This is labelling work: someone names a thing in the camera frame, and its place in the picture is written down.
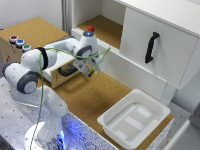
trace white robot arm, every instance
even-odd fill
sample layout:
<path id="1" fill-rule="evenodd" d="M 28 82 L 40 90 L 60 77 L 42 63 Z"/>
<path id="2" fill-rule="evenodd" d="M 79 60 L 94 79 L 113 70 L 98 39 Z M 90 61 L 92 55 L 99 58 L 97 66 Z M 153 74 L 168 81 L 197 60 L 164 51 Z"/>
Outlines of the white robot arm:
<path id="1" fill-rule="evenodd" d="M 3 67 L 3 74 L 10 84 L 11 97 L 23 104 L 40 106 L 42 87 L 37 88 L 38 76 L 36 72 L 52 67 L 57 61 L 57 52 L 54 49 L 45 50 L 45 48 L 63 49 L 80 57 L 88 57 L 98 54 L 96 36 L 92 32 L 84 32 L 80 41 L 75 38 L 68 38 L 62 41 L 46 45 L 44 48 L 37 48 L 24 53 L 21 57 L 21 63 L 8 62 Z M 76 58 L 74 66 L 82 73 L 90 76 L 91 67 L 102 59 L 102 55 L 91 57 L 89 59 Z M 104 63 L 97 66 L 100 71 L 104 70 Z M 38 149 L 51 149 L 50 145 L 62 131 L 61 117 L 67 113 L 68 107 L 65 102 L 49 87 L 44 86 L 42 104 L 48 109 L 45 124 L 34 137 L 34 142 Z"/>

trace white wall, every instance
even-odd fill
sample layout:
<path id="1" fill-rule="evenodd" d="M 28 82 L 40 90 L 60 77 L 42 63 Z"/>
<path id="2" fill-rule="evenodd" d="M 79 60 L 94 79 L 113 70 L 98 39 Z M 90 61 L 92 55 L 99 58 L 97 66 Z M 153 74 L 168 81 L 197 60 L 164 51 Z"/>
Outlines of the white wall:
<path id="1" fill-rule="evenodd" d="M 62 29 L 61 0 L 0 0 L 0 28 L 36 16 Z"/>
<path id="2" fill-rule="evenodd" d="M 177 93 L 173 102 L 192 112 L 200 102 L 200 71 Z"/>

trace cabinet handle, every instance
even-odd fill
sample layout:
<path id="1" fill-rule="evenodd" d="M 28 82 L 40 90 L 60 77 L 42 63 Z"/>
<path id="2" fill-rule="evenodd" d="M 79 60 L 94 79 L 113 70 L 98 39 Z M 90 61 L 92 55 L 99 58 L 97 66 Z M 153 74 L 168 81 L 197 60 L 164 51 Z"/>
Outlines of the cabinet handle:
<path id="1" fill-rule="evenodd" d="M 150 41 L 149 41 L 149 45 L 147 48 L 147 53 L 146 53 L 146 57 L 145 57 L 145 63 L 148 64 L 149 62 L 151 62 L 153 60 L 153 57 L 151 57 L 151 53 L 153 50 L 153 45 L 154 45 L 154 40 L 156 38 L 158 38 L 160 35 L 156 32 L 153 32 L 153 36 L 151 37 Z"/>

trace black joint ring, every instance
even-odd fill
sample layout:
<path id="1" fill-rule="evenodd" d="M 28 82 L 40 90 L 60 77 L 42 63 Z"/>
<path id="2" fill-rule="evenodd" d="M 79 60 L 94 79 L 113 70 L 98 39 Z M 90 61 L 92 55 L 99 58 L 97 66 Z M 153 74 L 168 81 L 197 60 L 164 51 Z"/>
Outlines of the black joint ring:
<path id="1" fill-rule="evenodd" d="M 48 66 L 48 57 L 47 57 L 46 50 L 43 47 L 38 47 L 36 49 L 38 49 L 38 50 L 40 50 L 42 52 L 42 56 L 43 56 L 43 59 L 44 59 L 44 65 L 43 65 L 42 70 L 45 70 L 47 68 L 47 66 Z"/>

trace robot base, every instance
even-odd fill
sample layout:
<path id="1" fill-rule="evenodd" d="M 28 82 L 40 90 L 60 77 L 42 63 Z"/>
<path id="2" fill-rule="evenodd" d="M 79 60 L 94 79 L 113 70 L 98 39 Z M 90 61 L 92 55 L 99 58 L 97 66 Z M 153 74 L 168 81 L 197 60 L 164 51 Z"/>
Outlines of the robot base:
<path id="1" fill-rule="evenodd" d="M 37 133 L 39 132 L 39 130 L 42 128 L 43 125 L 44 125 L 44 122 L 40 122 L 38 124 L 35 135 L 37 135 Z M 24 149 L 25 150 L 30 150 L 31 140 L 32 140 L 32 137 L 33 137 L 35 127 L 36 127 L 36 125 L 32 126 L 25 134 L 25 137 L 24 137 Z M 65 141 L 65 148 L 67 148 L 68 145 L 69 145 L 69 142 L 70 142 L 70 138 L 66 134 L 65 134 L 65 140 L 64 141 Z M 36 144 L 35 140 L 33 140 L 31 150 L 49 150 L 49 148 L 48 147 L 41 148 Z"/>

